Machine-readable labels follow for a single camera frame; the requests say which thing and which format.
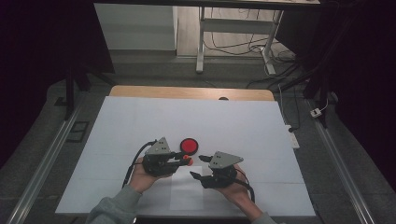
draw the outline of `red circular object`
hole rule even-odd
[[[193,138],[186,138],[180,143],[180,150],[192,156],[198,151],[198,142]]]

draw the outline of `gray sleeve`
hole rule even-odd
[[[258,217],[256,220],[254,220],[251,224],[276,224],[268,213],[264,212],[260,217]]]
[[[126,185],[114,198],[104,198],[88,215],[87,224],[132,223],[142,194]]]

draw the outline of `hand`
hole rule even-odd
[[[239,179],[243,182],[246,182],[246,178],[244,176],[245,172],[238,166],[238,164],[234,165],[235,169],[241,171],[237,171],[236,179]],[[218,192],[222,193],[224,197],[235,204],[245,215],[247,218],[253,222],[256,218],[262,215],[262,210],[250,200],[248,196],[248,190],[244,186],[236,183],[232,183],[230,186],[224,189],[216,189]]]
[[[165,178],[171,175],[163,175],[154,177],[146,173],[145,168],[141,164],[143,158],[139,158],[136,161],[136,165],[134,166],[134,171],[132,172],[131,181],[129,182],[129,186],[131,186],[134,190],[139,193],[143,193],[145,190],[149,189],[155,181],[161,178]]]
[[[245,172],[239,167],[238,164],[234,165],[235,169],[241,171],[236,171],[236,178],[243,182],[246,182],[246,178],[244,176]],[[224,189],[216,189],[218,192],[222,193],[224,197],[230,201],[231,203],[235,203],[238,200],[249,199],[248,190],[244,186],[236,183],[232,183],[230,186]]]

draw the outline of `wooden edge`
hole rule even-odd
[[[218,100],[225,97],[237,101],[274,101],[268,90],[238,90],[185,87],[115,86],[109,96],[148,97],[170,99]]]

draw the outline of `white wall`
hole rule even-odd
[[[176,7],[94,5],[109,49],[176,49]]]

